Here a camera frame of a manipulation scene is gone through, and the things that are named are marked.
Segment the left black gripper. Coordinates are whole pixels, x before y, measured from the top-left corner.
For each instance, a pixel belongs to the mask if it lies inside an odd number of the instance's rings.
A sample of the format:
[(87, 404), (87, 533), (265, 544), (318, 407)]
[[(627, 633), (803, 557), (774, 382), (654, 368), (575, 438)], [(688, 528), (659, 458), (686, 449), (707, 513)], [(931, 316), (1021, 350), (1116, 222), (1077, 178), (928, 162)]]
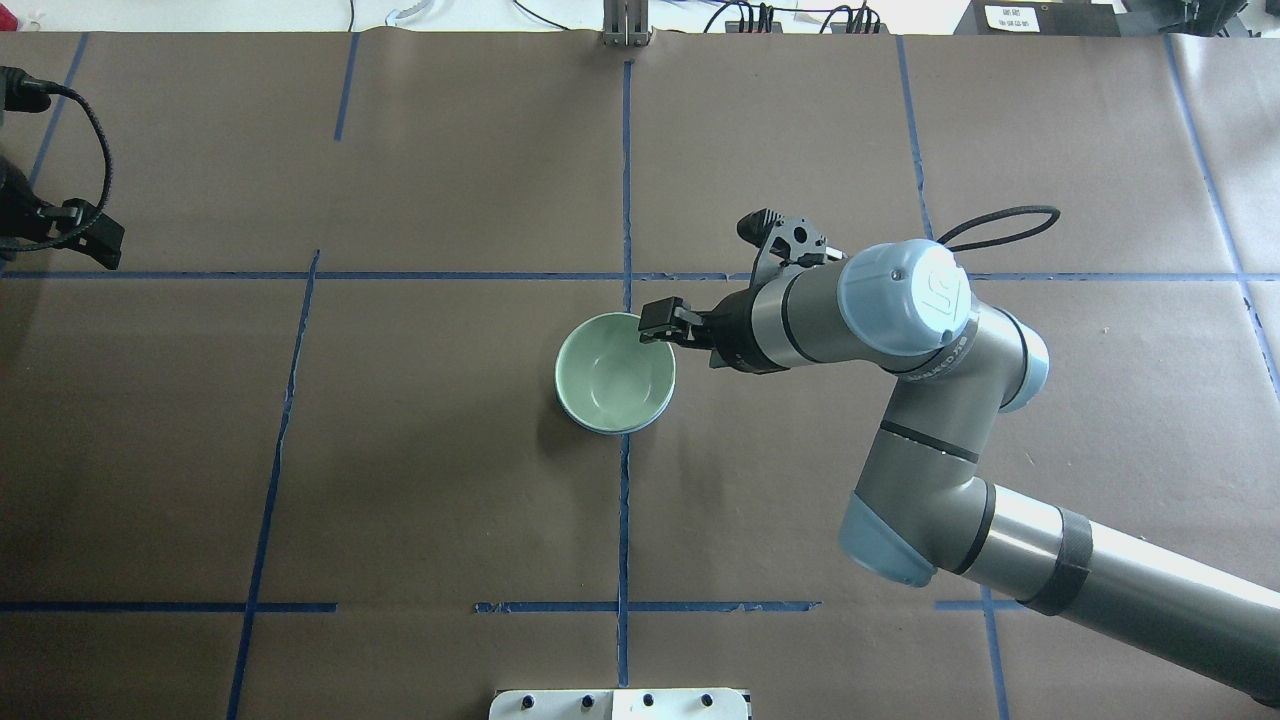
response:
[[(18, 251), (22, 241), (27, 241), (28, 246), (65, 247), (70, 242), (61, 237), (61, 232), (70, 228), (67, 218), (65, 205), (55, 205), (38, 197), (27, 177), (1, 156), (3, 251)], [(123, 225), (104, 213), (77, 237), (76, 251), (114, 272), (122, 263), (124, 236)]]

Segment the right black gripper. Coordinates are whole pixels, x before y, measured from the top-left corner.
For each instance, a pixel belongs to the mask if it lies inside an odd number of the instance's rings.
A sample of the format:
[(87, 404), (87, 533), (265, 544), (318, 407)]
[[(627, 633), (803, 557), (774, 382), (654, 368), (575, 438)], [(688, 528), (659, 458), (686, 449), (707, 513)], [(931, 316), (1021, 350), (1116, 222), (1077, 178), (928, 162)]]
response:
[(751, 319), (756, 295), (755, 290), (740, 290), (710, 310), (695, 310), (684, 299), (645, 304), (637, 322), (639, 341), (704, 350), (712, 354), (712, 368), (760, 374), (762, 351)]

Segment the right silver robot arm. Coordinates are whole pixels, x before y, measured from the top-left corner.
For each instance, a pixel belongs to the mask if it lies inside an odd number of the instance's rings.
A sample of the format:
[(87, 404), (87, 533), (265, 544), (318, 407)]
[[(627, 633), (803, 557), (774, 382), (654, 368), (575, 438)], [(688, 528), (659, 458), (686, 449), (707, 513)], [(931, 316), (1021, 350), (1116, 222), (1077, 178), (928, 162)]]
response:
[(1277, 593), (977, 475), (997, 416), (1044, 387), (1043, 338), (931, 240), (756, 269), (713, 309), (646, 304), (643, 342), (771, 374), (868, 361), (896, 379), (838, 534), (858, 565), (940, 570), (1277, 706)]

